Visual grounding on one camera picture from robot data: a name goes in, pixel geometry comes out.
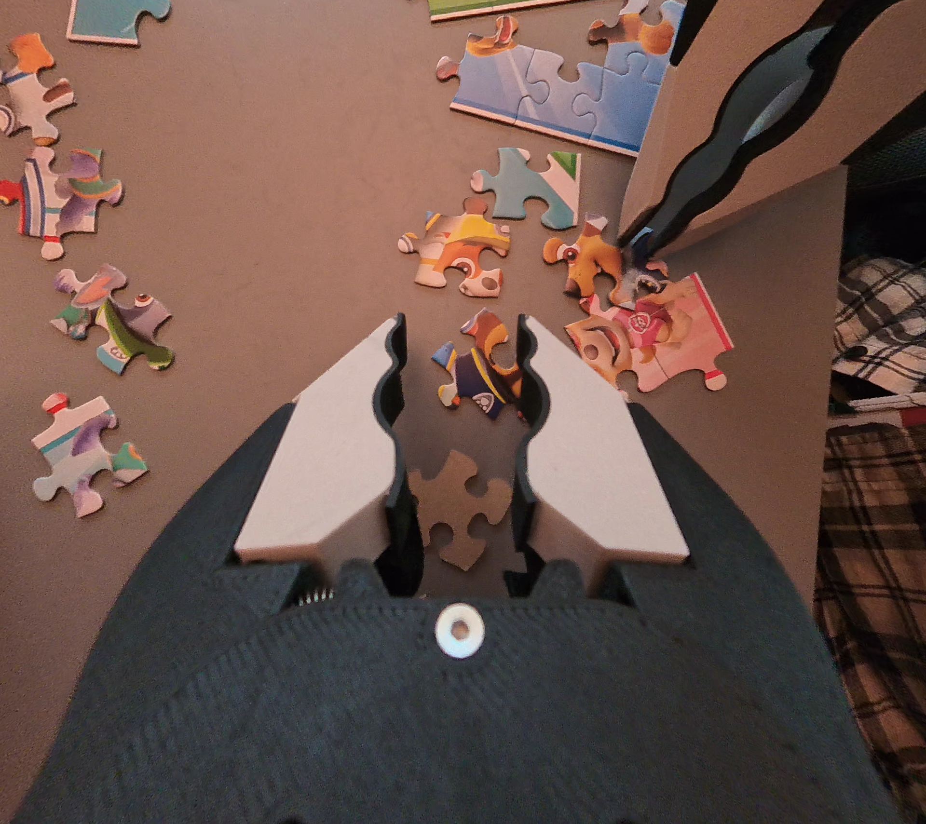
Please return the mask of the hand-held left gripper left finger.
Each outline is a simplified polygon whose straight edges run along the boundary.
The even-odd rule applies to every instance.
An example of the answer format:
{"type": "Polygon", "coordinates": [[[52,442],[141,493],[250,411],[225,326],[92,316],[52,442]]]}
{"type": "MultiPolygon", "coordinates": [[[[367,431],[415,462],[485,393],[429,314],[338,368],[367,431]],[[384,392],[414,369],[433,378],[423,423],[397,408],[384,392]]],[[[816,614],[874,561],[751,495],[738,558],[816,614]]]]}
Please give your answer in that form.
{"type": "Polygon", "coordinates": [[[301,391],[236,540],[241,561],[305,561],[328,581],[364,558],[391,594],[417,591],[422,536],[393,431],[407,360],[398,314],[301,391]]]}

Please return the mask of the grey desk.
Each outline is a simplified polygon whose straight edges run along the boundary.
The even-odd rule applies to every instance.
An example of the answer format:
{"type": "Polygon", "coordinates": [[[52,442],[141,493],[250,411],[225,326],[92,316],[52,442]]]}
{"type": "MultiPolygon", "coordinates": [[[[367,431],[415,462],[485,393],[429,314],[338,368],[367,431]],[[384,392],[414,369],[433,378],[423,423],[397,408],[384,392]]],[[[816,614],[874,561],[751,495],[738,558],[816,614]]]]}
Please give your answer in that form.
{"type": "Polygon", "coordinates": [[[495,149],[556,140],[448,108],[440,54],[459,55],[488,19],[431,25],[423,0],[173,0],[144,18],[137,48],[68,41],[70,0],[2,0],[2,43],[39,31],[71,80],[58,117],[65,148],[102,147],[122,179],[96,235],[66,238],[59,264],[82,275],[107,261],[163,301],[177,354],[167,371],[134,361],[122,376],[95,359],[100,335],[70,341],[47,323],[57,263],[2,208],[2,819],[15,811],[54,739],[87,653],[132,569],[187,497],[241,439],[380,324],[409,319],[406,410],[412,469],[446,451],[480,462],[475,481],[511,471],[523,429],[465,401],[445,411],[429,359],[481,302],[413,285],[397,236],[426,209],[456,210],[495,149]],[[134,445],[148,470],[124,486],[91,480],[103,506],[77,517],[32,439],[102,396],[118,418],[110,454],[134,445]]]}

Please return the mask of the pink dog puzzle piece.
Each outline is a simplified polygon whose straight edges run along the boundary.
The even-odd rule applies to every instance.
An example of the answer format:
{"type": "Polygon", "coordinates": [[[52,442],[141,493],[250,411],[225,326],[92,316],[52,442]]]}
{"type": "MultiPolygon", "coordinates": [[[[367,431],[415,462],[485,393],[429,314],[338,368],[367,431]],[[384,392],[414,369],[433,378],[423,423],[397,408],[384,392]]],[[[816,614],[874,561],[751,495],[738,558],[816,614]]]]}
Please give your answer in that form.
{"type": "Polygon", "coordinates": [[[586,318],[565,327],[580,358],[614,387],[628,370],[641,392],[699,370],[707,389],[723,389],[727,377],[716,358],[734,345],[700,276],[673,282],[647,272],[635,294],[609,309],[597,296],[581,301],[586,318]]]}

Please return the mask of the plain blue puzzle piece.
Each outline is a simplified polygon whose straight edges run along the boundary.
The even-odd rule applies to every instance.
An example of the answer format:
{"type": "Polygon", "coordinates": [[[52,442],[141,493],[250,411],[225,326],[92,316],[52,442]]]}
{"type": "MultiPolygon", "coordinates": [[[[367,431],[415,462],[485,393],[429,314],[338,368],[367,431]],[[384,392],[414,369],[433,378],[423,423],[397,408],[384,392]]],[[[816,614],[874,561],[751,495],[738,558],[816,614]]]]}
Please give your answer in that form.
{"type": "Polygon", "coordinates": [[[574,99],[577,116],[596,118],[588,139],[590,146],[634,158],[639,154],[666,66],[666,56],[632,52],[627,56],[625,72],[603,71],[597,100],[586,94],[574,99]]]}

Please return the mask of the purple teal striped puzzle piece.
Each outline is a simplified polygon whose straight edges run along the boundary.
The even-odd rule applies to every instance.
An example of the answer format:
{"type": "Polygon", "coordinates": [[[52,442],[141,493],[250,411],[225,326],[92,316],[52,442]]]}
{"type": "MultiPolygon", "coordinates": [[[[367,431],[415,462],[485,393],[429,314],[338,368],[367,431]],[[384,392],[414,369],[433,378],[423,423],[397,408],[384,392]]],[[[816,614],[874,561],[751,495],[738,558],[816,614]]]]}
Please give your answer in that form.
{"type": "Polygon", "coordinates": [[[19,204],[18,231],[42,240],[42,258],[61,258],[64,234],[95,232],[98,204],[116,205],[121,200],[122,182],[102,178],[101,157],[99,148],[74,148],[67,167],[56,171],[54,149],[34,147],[25,159],[22,178],[1,182],[2,203],[19,204]]]}

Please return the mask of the teal green corner puzzle piece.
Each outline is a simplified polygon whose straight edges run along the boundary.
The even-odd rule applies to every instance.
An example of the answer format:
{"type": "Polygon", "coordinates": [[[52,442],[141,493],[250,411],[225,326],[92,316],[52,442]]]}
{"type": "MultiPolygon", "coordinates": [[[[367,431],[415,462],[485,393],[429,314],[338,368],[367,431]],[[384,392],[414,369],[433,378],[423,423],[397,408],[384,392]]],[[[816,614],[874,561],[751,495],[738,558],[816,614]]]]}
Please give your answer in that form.
{"type": "Polygon", "coordinates": [[[539,198],[548,205],[541,216],[545,227],[565,230],[577,224],[582,167],[579,154],[554,151],[547,156],[549,168],[540,173],[528,167],[527,150],[502,147],[498,156],[500,168],[496,175],[477,170],[470,180],[474,192],[495,193],[494,218],[524,219],[524,201],[539,198]]]}

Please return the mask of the green purple puzzle piece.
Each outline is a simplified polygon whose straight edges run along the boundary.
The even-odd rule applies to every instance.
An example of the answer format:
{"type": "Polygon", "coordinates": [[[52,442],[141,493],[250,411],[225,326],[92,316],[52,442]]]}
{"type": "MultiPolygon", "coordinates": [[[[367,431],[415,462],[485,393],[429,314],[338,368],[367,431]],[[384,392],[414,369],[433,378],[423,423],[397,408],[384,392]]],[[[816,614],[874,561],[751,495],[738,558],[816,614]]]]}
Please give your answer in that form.
{"type": "Polygon", "coordinates": [[[96,355],[115,374],[122,374],[135,355],[143,355],[155,370],[165,369],[175,355],[168,347],[156,344],[155,335],[170,313],[159,300],[144,294],[131,306],[118,303],[113,294],[127,282],[127,277],[109,264],[102,265],[86,282],[73,270],[61,270],[54,278],[54,287],[71,299],[50,324],[76,341],[84,340],[94,325],[104,328],[109,338],[98,346],[96,355]]]}

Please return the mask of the orange tail blue border puzzle piece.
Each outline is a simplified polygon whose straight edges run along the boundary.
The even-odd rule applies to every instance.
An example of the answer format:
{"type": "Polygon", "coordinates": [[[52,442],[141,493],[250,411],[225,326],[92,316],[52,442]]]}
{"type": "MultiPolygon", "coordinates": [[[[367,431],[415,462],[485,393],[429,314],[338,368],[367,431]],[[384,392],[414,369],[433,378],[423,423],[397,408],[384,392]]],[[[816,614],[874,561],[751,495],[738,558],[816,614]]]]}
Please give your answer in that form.
{"type": "Polygon", "coordinates": [[[648,24],[641,17],[648,4],[649,0],[626,0],[616,24],[608,26],[603,20],[596,20],[590,26],[588,40],[608,44],[604,68],[616,74],[625,74],[631,65],[640,65],[641,61],[631,54],[642,54],[643,80],[660,84],[685,4],[665,1],[660,6],[661,19],[656,25],[648,24]]]}

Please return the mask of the plain brown cardboard puzzle piece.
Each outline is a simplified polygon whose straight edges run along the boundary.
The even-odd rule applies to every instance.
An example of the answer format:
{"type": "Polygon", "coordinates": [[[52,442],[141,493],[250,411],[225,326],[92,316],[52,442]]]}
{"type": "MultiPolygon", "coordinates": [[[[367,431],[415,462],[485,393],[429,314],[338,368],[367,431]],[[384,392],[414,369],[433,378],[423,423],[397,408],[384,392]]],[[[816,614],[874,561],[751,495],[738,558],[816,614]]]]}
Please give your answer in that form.
{"type": "Polygon", "coordinates": [[[477,465],[457,450],[449,453],[440,473],[432,480],[425,480],[421,471],[409,473],[409,488],[418,500],[424,546],[431,543],[434,525],[446,524],[453,531],[453,539],[441,548],[439,556],[464,571],[472,568],[486,546],[485,540],[469,534],[469,523],[482,514],[490,524],[498,524],[512,498],[510,485],[500,479],[491,479],[480,497],[470,494],[466,483],[477,473],[477,465]]]}

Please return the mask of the light blue sky puzzle section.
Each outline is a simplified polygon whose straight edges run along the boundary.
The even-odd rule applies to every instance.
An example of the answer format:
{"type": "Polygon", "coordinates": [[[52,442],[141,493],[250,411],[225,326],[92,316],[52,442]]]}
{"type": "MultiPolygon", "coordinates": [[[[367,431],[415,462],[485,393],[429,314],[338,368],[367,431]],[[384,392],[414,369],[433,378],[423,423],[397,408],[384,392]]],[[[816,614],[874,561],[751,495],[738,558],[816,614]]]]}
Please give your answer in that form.
{"type": "Polygon", "coordinates": [[[451,108],[589,144],[596,114],[578,114],[574,102],[587,95],[590,108],[596,106],[604,69],[581,62],[579,77],[566,81],[559,75],[563,57],[519,44],[516,30],[517,19],[503,14],[496,19],[494,34],[469,34],[461,61],[448,56],[438,61],[438,80],[460,81],[451,108]]]}

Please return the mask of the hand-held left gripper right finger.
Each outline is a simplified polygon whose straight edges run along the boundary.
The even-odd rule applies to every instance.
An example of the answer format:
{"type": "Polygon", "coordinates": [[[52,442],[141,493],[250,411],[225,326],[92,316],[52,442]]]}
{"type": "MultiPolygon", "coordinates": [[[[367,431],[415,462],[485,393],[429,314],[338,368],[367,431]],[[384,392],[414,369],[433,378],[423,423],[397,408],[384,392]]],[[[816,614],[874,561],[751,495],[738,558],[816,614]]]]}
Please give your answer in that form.
{"type": "Polygon", "coordinates": [[[517,322],[517,449],[512,530],[527,571],[506,571],[527,596],[543,565],[566,559],[593,593],[613,561],[683,563],[689,548],[626,400],[534,317],[517,322]]]}

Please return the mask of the white orange puzzle piece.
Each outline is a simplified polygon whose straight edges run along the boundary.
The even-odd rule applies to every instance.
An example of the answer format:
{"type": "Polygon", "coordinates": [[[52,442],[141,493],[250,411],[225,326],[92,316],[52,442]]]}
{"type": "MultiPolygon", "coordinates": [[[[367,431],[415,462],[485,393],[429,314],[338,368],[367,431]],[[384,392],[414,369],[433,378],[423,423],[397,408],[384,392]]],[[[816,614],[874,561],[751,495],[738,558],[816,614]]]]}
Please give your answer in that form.
{"type": "Polygon", "coordinates": [[[49,115],[72,105],[74,90],[64,78],[48,87],[41,84],[38,73],[54,66],[54,57],[39,33],[13,38],[8,49],[15,55],[17,66],[2,72],[2,86],[9,96],[9,104],[1,107],[2,134],[10,136],[28,128],[36,146],[50,147],[58,140],[59,130],[49,115]]]}

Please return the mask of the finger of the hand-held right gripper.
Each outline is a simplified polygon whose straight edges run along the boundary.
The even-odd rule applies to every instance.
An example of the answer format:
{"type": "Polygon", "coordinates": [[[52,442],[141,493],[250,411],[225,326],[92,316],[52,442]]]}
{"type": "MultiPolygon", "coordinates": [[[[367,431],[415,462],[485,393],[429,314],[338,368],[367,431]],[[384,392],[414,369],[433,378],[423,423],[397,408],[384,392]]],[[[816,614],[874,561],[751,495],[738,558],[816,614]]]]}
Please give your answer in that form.
{"type": "Polygon", "coordinates": [[[799,31],[823,0],[717,0],[697,34],[697,0],[688,0],[676,36],[681,60],[670,65],[624,195],[619,232],[657,204],[683,158],[710,136],[730,87],[774,43],[799,31]]]}
{"type": "Polygon", "coordinates": [[[770,99],[785,85],[779,54],[747,77],[710,66],[690,51],[668,69],[645,142],[646,199],[665,197],[645,223],[647,252],[672,251],[738,221],[754,205],[836,167],[924,92],[925,0],[887,8],[845,52],[826,96],[806,118],[800,101],[742,146],[770,99]]]}

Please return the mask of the red white green pocket item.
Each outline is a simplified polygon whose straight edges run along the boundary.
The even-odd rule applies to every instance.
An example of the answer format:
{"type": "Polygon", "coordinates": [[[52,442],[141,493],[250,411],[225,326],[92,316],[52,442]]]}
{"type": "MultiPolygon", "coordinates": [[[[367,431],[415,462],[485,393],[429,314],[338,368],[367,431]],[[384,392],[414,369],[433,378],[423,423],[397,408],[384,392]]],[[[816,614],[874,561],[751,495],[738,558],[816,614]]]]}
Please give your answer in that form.
{"type": "Polygon", "coordinates": [[[891,394],[837,403],[828,418],[828,428],[884,424],[909,428],[925,422],[925,392],[891,394]]]}

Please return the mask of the yellow helmet dog puzzle piece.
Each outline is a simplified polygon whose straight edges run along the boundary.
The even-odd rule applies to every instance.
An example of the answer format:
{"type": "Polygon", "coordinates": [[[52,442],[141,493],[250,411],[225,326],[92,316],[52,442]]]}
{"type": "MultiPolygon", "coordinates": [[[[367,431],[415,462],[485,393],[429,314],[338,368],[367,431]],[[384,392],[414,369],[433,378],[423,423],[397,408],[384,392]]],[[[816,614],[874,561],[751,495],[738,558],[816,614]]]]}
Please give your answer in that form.
{"type": "Polygon", "coordinates": [[[477,196],[464,200],[464,212],[447,216],[429,212],[426,215],[426,234],[423,240],[412,232],[398,241],[401,252],[419,253],[420,265],[415,282],[431,287],[445,287],[447,268],[465,272],[459,285],[468,297],[498,297],[503,281],[501,269],[484,270],[480,266],[480,252],[491,248],[501,257],[510,250],[511,239],[507,225],[498,226],[484,219],[489,205],[477,196]]]}

